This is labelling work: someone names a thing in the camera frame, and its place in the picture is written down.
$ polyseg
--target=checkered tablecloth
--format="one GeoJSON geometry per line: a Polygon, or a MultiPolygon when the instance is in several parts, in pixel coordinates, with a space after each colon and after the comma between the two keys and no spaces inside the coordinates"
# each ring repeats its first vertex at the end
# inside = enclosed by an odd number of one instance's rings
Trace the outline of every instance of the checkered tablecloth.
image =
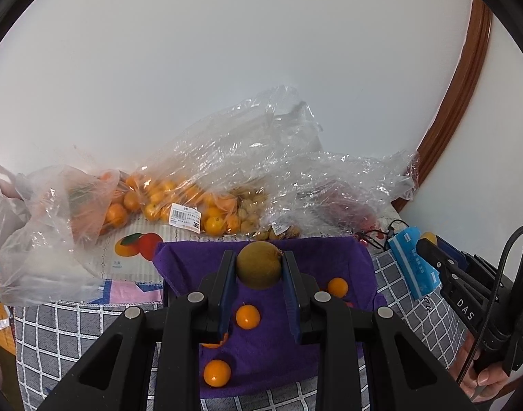
{"type": "MultiPolygon", "coordinates": [[[[464,339],[465,328],[437,292],[415,301],[390,252],[373,257],[378,291],[420,340],[449,367],[464,339]]],[[[149,311],[160,304],[137,304],[149,311]]],[[[25,410],[35,410],[71,366],[131,304],[57,302],[16,308],[17,372],[25,410]]],[[[153,410],[158,351],[151,368],[147,410],[153,410]]],[[[364,360],[359,361],[363,411],[369,409],[364,360]]],[[[259,394],[203,399],[203,411],[314,411],[317,378],[259,394]]]]}

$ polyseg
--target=wooden trim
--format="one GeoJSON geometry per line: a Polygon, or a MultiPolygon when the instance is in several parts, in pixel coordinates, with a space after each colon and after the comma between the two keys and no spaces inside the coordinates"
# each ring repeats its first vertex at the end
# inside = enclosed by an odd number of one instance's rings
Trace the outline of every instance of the wooden trim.
{"type": "MultiPolygon", "coordinates": [[[[482,0],[472,0],[471,18],[461,58],[450,86],[440,104],[435,121],[418,147],[418,181],[421,185],[440,159],[471,102],[488,51],[492,13],[482,0]]],[[[401,211],[408,201],[397,199],[401,211]]]]}

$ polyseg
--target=blue packet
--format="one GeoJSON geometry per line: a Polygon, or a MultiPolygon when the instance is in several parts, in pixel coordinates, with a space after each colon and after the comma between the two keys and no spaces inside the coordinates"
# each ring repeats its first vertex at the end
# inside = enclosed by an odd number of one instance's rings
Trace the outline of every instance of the blue packet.
{"type": "Polygon", "coordinates": [[[421,231],[417,227],[409,227],[388,241],[415,300],[430,294],[440,285],[438,271],[415,250],[420,237],[421,231]]]}

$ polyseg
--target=purple towel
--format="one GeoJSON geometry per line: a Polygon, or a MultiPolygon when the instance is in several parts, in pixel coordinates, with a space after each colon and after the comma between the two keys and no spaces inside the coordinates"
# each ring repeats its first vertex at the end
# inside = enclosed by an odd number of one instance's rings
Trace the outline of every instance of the purple towel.
{"type": "MultiPolygon", "coordinates": [[[[239,253],[244,241],[178,241],[157,247],[153,260],[176,295],[195,290],[202,278],[216,272],[225,250],[239,253]]],[[[334,277],[344,278],[349,291],[344,300],[372,311],[386,304],[376,292],[372,259],[362,244],[352,237],[305,238],[273,241],[282,250],[292,250],[299,270],[315,277],[325,288],[334,277]]],[[[253,304],[261,315],[259,326],[245,331],[231,320],[229,339],[218,349],[199,348],[200,378],[205,365],[214,358],[231,367],[231,380],[223,388],[200,382],[202,398],[254,394],[269,388],[299,382],[317,375],[318,345],[299,346],[288,325],[282,281],[266,290],[252,290],[238,282],[233,316],[243,304],[253,304]]]]}

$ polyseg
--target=white sticker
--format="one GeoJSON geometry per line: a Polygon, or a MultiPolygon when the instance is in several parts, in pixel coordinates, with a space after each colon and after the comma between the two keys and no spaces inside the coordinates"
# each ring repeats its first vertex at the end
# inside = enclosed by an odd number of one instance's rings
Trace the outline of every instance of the white sticker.
{"type": "Polygon", "coordinates": [[[174,227],[200,233],[200,211],[184,205],[172,204],[168,223],[174,227]]]}
{"type": "Polygon", "coordinates": [[[281,233],[284,233],[286,230],[290,228],[288,224],[282,223],[282,222],[275,222],[273,225],[273,231],[276,236],[279,236],[281,233]]]}

